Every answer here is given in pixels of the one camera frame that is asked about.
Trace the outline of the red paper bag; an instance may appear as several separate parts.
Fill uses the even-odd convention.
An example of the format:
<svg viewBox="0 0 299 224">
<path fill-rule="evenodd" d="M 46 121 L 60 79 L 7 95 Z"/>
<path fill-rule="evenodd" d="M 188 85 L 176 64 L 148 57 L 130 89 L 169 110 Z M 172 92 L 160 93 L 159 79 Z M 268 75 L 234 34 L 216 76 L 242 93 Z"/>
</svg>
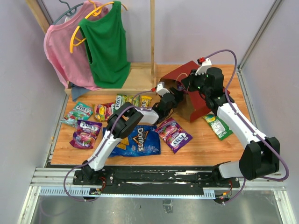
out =
<svg viewBox="0 0 299 224">
<path fill-rule="evenodd" d="M 190 61 L 164 75 L 160 81 L 165 82 L 165 87 L 168 89 L 170 87 L 177 89 L 177 82 L 181 82 L 183 78 L 186 78 L 192 69 L 197 70 L 198 68 L 199 66 L 194 61 Z M 228 100 L 234 101 L 229 94 L 225 93 L 225 87 L 222 96 L 204 96 L 198 91 L 188 92 L 184 95 L 184 100 L 178 104 L 175 111 L 182 118 L 193 122 L 209 112 L 217 114 L 218 109 L 228 103 Z"/>
</svg>

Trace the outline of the yellow M&M's bag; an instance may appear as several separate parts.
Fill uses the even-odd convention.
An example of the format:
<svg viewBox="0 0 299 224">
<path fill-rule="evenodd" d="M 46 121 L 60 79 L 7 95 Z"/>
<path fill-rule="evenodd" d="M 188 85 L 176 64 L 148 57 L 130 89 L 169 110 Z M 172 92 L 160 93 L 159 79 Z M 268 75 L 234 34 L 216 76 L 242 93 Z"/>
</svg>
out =
<svg viewBox="0 0 299 224">
<path fill-rule="evenodd" d="M 141 96 L 141 108 L 148 108 L 150 107 L 152 101 L 152 97 L 150 96 Z"/>
</svg>

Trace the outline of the purple Fox's berries bag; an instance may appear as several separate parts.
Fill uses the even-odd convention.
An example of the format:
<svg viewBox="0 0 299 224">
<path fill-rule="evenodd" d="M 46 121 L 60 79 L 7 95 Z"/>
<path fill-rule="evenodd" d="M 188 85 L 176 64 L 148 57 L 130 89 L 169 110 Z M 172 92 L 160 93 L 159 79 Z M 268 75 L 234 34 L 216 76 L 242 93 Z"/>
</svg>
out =
<svg viewBox="0 0 299 224">
<path fill-rule="evenodd" d="M 193 137 L 183 129 L 174 118 L 169 118 L 162 122 L 155 131 L 170 147 L 174 154 L 193 139 Z"/>
</svg>

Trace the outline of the green candy bag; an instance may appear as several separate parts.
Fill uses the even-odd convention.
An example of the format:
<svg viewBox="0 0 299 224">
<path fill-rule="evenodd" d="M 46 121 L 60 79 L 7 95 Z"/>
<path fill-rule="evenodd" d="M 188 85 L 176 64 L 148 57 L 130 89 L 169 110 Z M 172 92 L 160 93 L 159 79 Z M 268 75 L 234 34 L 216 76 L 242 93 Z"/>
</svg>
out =
<svg viewBox="0 0 299 224">
<path fill-rule="evenodd" d="M 219 140 L 224 140 L 233 134 L 233 131 L 228 127 L 228 125 L 213 113 L 203 116 L 203 119 L 209 124 Z"/>
</svg>

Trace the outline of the green Fox's spring tea bag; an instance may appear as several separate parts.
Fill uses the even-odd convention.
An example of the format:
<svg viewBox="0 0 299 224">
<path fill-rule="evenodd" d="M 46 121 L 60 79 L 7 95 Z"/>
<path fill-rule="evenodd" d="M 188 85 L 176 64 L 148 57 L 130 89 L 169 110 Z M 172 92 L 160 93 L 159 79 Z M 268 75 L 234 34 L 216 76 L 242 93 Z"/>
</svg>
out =
<svg viewBox="0 0 299 224">
<path fill-rule="evenodd" d="M 134 97 L 134 96 L 117 94 L 116 98 L 115 98 L 114 110 L 115 111 L 118 110 L 126 102 L 130 102 L 132 105 L 139 107 L 140 106 L 140 96 Z"/>
</svg>

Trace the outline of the dark blue snack wrapper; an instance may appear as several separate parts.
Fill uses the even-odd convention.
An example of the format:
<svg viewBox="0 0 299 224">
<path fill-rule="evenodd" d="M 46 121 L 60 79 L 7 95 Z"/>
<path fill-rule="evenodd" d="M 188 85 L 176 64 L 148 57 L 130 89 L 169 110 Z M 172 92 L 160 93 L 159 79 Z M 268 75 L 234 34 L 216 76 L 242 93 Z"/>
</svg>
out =
<svg viewBox="0 0 299 224">
<path fill-rule="evenodd" d="M 109 157 L 160 155 L 161 145 L 156 128 L 154 125 L 137 125 L 128 137 L 116 145 Z"/>
</svg>

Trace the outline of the orange Fox's fruits candy bag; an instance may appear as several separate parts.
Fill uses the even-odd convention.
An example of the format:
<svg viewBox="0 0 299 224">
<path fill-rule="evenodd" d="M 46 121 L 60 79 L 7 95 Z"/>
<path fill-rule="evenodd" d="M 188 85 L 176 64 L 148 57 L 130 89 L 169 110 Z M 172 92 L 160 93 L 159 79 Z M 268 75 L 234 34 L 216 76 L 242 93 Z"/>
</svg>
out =
<svg viewBox="0 0 299 224">
<path fill-rule="evenodd" d="M 107 121 L 114 112 L 115 103 L 93 104 L 94 117 L 98 122 Z"/>
</svg>

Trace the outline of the teal Fox's candy bag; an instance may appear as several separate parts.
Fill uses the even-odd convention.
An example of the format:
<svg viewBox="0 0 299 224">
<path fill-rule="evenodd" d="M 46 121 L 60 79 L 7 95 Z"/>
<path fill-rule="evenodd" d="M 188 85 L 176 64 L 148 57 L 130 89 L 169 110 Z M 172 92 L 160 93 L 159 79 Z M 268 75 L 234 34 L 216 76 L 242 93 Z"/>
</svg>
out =
<svg viewBox="0 0 299 224">
<path fill-rule="evenodd" d="M 93 110 L 90 106 L 78 102 L 74 108 L 60 120 L 60 122 L 75 127 L 78 124 L 78 120 L 88 120 L 92 114 Z"/>
</svg>

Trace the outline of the purple snack pack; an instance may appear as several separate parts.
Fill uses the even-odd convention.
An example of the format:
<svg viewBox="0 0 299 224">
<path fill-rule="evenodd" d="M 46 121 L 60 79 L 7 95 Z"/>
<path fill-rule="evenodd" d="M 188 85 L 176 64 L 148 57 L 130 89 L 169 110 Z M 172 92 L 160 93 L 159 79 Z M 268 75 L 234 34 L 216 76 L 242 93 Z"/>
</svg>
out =
<svg viewBox="0 0 299 224">
<path fill-rule="evenodd" d="M 101 128 L 101 123 L 79 119 L 70 144 L 78 149 L 93 149 Z"/>
</svg>

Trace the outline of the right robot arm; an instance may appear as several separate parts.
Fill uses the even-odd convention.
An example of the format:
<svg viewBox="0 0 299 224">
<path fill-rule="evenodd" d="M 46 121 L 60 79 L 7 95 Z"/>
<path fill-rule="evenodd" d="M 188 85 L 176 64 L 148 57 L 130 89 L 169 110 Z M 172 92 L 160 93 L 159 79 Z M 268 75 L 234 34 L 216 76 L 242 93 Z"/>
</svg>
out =
<svg viewBox="0 0 299 224">
<path fill-rule="evenodd" d="M 214 185 L 221 187 L 232 177 L 254 180 L 279 170 L 278 139 L 267 137 L 243 115 L 234 100 L 225 92 L 221 69 L 211 67 L 203 74 L 192 69 L 189 76 L 181 82 L 188 92 L 199 93 L 206 106 L 228 125 L 244 148 L 238 161 L 218 165 L 218 171 L 211 176 Z"/>
</svg>

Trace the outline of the wooden clothes rack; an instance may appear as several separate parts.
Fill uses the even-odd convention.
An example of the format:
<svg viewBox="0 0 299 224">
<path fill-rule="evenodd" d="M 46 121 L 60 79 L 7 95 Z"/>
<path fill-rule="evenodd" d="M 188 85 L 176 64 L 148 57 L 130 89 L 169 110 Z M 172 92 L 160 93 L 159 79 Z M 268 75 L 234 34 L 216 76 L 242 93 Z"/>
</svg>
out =
<svg viewBox="0 0 299 224">
<path fill-rule="evenodd" d="M 52 19 L 46 7 L 41 0 L 26 1 L 32 14 L 37 20 L 39 26 L 44 33 L 50 27 Z M 149 90 L 157 84 L 157 64 L 154 59 L 155 47 L 155 2 L 150 1 L 150 51 L 151 60 L 149 63 L 131 63 L 131 70 L 126 82 L 121 89 L 100 89 L 96 91 L 89 91 L 85 95 L 115 95 L 125 94 L 133 95 L 142 91 Z"/>
</svg>

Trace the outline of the pink shirt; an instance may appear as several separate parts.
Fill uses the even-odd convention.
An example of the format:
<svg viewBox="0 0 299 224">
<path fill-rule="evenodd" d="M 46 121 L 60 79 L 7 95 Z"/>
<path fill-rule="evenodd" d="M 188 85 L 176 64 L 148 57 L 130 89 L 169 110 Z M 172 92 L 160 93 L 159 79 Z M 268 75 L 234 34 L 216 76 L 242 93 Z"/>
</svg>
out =
<svg viewBox="0 0 299 224">
<path fill-rule="evenodd" d="M 69 50 L 71 36 L 75 28 L 83 18 L 94 10 L 94 5 L 99 7 L 102 3 L 85 1 L 72 18 L 62 24 L 51 25 L 45 35 L 44 52 L 65 88 L 68 88 L 69 83 L 73 83 L 92 91 L 99 89 L 94 83 L 84 44 L 75 46 L 73 53 L 70 53 Z"/>
</svg>

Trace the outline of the teal hanger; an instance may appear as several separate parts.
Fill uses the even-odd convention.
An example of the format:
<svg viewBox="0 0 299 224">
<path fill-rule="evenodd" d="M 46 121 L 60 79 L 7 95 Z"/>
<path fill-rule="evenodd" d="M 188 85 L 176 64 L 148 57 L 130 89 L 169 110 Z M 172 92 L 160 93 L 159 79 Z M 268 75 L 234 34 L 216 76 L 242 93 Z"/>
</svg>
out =
<svg viewBox="0 0 299 224">
<path fill-rule="evenodd" d="M 53 23 L 52 25 L 56 25 L 64 16 L 72 17 L 77 13 L 77 8 L 83 6 L 83 2 L 79 3 L 73 7 L 70 7 L 69 3 L 65 0 L 59 0 L 60 3 L 65 4 L 68 7 L 68 10 L 62 13 Z"/>
</svg>

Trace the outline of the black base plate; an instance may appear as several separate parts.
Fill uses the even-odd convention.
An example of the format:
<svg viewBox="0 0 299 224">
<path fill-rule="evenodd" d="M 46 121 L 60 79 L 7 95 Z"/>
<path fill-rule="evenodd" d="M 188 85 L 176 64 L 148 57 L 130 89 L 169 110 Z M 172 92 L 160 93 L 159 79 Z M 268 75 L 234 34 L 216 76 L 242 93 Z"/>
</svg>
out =
<svg viewBox="0 0 299 224">
<path fill-rule="evenodd" d="M 105 166 L 90 177 L 80 169 L 74 174 L 73 184 L 99 186 L 105 181 L 106 194 L 142 196 L 195 196 L 202 195 L 204 188 L 240 187 L 235 177 L 223 179 L 211 166 Z"/>
</svg>

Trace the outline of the aluminium rail frame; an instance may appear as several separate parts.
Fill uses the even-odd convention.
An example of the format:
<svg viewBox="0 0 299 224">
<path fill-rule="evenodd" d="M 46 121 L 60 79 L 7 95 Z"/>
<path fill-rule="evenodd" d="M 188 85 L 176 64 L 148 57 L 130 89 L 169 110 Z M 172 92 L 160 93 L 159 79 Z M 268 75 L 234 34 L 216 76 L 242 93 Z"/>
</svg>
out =
<svg viewBox="0 0 299 224">
<path fill-rule="evenodd" d="M 47 11 L 47 8 L 42 0 L 28 0 L 26 1 L 29 6 L 32 14 L 36 18 L 42 30 L 45 32 L 46 28 L 50 26 L 50 22 L 52 19 L 50 18 L 50 14 Z M 284 4 L 283 0 L 275 0 L 271 5 L 265 19 L 263 20 L 261 26 L 259 27 L 257 33 L 255 34 L 251 44 L 245 52 L 244 57 L 241 59 L 240 65 L 237 69 L 237 76 L 240 83 L 241 90 L 243 91 L 243 96 L 245 98 L 245 103 L 247 109 L 249 111 L 249 116 L 253 119 L 253 123 L 255 125 L 260 125 L 257 121 L 257 113 L 253 107 L 251 96 L 249 95 L 248 85 L 245 80 L 245 69 L 249 66 L 249 61 L 253 58 L 253 55 L 257 52 L 258 46 L 262 39 L 264 39 L 265 33 L 267 33 L 267 29 L 270 27 L 273 19 L 276 14 L 279 13 L 281 6 Z M 36 168 L 33 176 L 33 181 L 31 185 L 33 187 L 44 186 L 50 189 L 58 189 L 62 187 L 62 178 L 63 174 L 66 174 L 66 171 L 70 169 L 70 166 L 63 165 L 62 167 L 48 167 L 48 165 L 44 165 L 43 168 Z M 290 198 L 287 194 L 287 190 L 283 187 L 278 187 L 274 181 L 266 181 L 259 179 L 258 183 L 264 183 L 265 185 L 257 186 L 255 183 L 250 183 L 245 186 L 246 190 L 266 190 L 267 186 L 276 187 L 276 189 L 272 189 L 275 194 L 275 199 L 278 205 L 278 211 L 280 213 L 280 217 L 282 218 L 282 222 L 284 224 L 294 224 L 296 223 L 296 214 L 294 214 L 293 207 L 291 205 Z"/>
</svg>

